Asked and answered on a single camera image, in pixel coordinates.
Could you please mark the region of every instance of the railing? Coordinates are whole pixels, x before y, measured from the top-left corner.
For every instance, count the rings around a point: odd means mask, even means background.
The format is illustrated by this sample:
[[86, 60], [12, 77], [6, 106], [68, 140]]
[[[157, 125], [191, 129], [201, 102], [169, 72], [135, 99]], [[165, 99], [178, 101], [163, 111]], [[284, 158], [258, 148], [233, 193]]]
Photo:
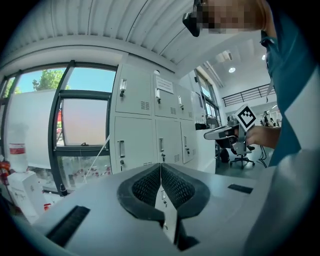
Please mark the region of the railing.
[[[237, 103], [247, 102], [250, 100], [265, 97], [265, 96], [267, 96], [268, 88], [269, 88], [269, 83], [262, 85], [262, 86], [252, 88], [252, 89], [249, 89], [249, 90], [244, 90], [242, 92], [238, 92], [238, 93], [229, 95], [227, 97], [223, 97], [222, 99], [224, 101], [224, 105], [227, 107], [227, 106], [234, 105]], [[275, 88], [272, 88], [269, 95], [275, 94], [275, 93], [276, 93]]]

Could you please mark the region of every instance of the tree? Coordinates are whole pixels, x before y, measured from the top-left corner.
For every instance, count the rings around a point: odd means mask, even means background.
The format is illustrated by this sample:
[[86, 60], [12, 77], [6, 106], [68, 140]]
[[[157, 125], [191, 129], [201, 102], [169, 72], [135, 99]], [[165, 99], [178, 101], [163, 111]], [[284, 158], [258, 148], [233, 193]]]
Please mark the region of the tree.
[[57, 89], [62, 75], [62, 70], [43, 70], [40, 79], [32, 81], [33, 89], [35, 91]]
[[[9, 95], [9, 91], [10, 91], [10, 89], [11, 89], [11, 87], [12, 87], [12, 84], [14, 83], [14, 78], [13, 79], [10, 79], [9, 81], [8, 81], [8, 83], [6, 84], [6, 87], [5, 87], [5, 91], [4, 91], [4, 94], [3, 94], [3, 97], [4, 98], [7, 98], [8, 97], [8, 95]], [[14, 92], [13, 92], [14, 94], [21, 94], [22, 92], [21, 92], [21, 90], [20, 90], [20, 88], [17, 86], [15, 89], [14, 89]]]

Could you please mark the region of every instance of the locker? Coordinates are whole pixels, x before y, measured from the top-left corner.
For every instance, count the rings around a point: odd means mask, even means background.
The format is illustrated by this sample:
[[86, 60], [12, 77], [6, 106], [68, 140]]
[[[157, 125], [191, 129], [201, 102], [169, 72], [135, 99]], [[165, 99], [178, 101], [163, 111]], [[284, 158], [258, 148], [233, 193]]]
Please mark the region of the locker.
[[175, 120], [155, 120], [159, 163], [182, 164], [181, 126]]
[[196, 152], [196, 126], [194, 121], [180, 120], [183, 163], [192, 160]]
[[180, 119], [185, 120], [194, 120], [194, 113], [192, 107], [192, 100], [191, 100], [191, 91], [177, 85], [176, 86], [176, 94], [178, 97], [178, 113]]
[[158, 117], [178, 118], [178, 98], [165, 90], [157, 88], [156, 75], [153, 76], [154, 84], [154, 115]]
[[116, 112], [151, 115], [151, 76], [123, 65], [117, 90]]
[[117, 116], [114, 137], [119, 172], [154, 162], [152, 120]]

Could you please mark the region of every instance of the person's neck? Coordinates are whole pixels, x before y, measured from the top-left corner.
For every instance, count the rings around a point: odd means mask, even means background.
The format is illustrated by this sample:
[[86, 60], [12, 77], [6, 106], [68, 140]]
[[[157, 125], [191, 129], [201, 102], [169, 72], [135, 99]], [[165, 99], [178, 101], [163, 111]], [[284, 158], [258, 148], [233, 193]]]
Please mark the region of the person's neck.
[[269, 37], [277, 37], [274, 19], [270, 5], [266, 0], [256, 0], [262, 15], [261, 30], [266, 32]]

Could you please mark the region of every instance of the blue polo shirt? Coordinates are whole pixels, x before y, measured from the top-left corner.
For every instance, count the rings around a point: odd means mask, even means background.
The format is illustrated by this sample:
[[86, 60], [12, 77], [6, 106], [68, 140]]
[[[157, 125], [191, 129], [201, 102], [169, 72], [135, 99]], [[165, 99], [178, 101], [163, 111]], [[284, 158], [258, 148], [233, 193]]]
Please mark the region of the blue polo shirt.
[[285, 112], [301, 93], [317, 62], [304, 36], [294, 21], [281, 10], [271, 7], [276, 36], [261, 32], [261, 44], [266, 48], [266, 61], [273, 79], [277, 105], [282, 115], [280, 137], [269, 166], [276, 166], [285, 156], [297, 153], [301, 145]]

